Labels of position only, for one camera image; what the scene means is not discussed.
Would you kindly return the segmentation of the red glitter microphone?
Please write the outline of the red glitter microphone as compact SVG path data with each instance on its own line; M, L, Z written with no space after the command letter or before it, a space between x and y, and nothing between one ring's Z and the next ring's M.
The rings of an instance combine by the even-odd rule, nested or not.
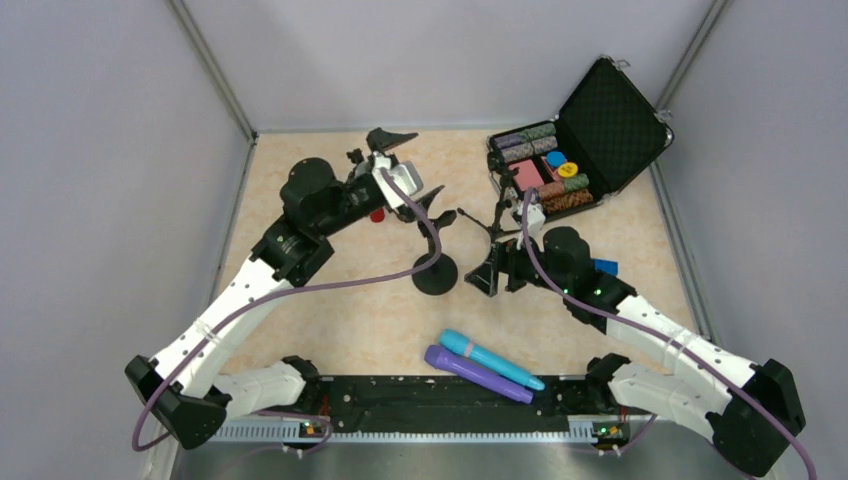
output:
M375 210L369 215L369 219L373 223L381 223L385 220L385 217L386 217L386 211L384 209Z

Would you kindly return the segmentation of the purple toy microphone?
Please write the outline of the purple toy microphone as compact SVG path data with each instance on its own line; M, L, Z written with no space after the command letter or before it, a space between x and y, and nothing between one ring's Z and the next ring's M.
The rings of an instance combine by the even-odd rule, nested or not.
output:
M442 371L453 373L489 391L523 404L530 404L534 394L494 371L460 357L440 345L430 345L424 355L425 362Z

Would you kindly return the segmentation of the shock mount tripod stand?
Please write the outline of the shock mount tripod stand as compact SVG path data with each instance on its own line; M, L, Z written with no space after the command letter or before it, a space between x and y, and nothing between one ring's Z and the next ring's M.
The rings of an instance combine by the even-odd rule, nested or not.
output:
M363 151L359 148L348 151L346 153L347 158L353 164L353 168L349 174L350 177L355 178L361 175L367 167L366 156L363 154Z

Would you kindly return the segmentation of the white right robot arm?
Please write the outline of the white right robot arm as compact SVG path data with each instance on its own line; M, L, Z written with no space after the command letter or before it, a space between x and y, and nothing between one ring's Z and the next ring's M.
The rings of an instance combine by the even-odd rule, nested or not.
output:
M597 269L575 229L556 227L540 245L530 238L494 242L465 280L494 296L501 275L509 292L526 285L549 289L574 318L663 366L657 373L616 354L593 360L589 376L617 404L697 433L749 476L766 476L793 448L809 478L817 478L797 438L806 419L789 368L774 359L757 364L671 320L634 287Z

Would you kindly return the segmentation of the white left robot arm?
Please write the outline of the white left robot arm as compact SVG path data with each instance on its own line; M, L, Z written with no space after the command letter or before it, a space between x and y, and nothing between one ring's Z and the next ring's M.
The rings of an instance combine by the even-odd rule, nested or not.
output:
M432 245L425 267L441 258L420 175L395 155L410 140L408 133L370 131L366 148L349 153L353 167L344 179L318 157L295 163L280 191L282 214L230 284L167 347L128 362L125 374L143 403L143 416L154 417L166 437L192 450L228 419L298 401L315 375L309 361L287 357L233 375L223 374L222 367L285 298L315 290L312 278L333 255L334 234L384 209L423 228Z

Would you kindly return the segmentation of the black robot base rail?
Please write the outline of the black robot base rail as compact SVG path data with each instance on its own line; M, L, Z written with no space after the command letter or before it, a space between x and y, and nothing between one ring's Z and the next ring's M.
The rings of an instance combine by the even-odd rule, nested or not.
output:
M631 420L623 407L583 376L543 375L529 404L457 376L337 375L309 381L279 412L332 420L334 436L351 434L520 434L563 432L579 416Z

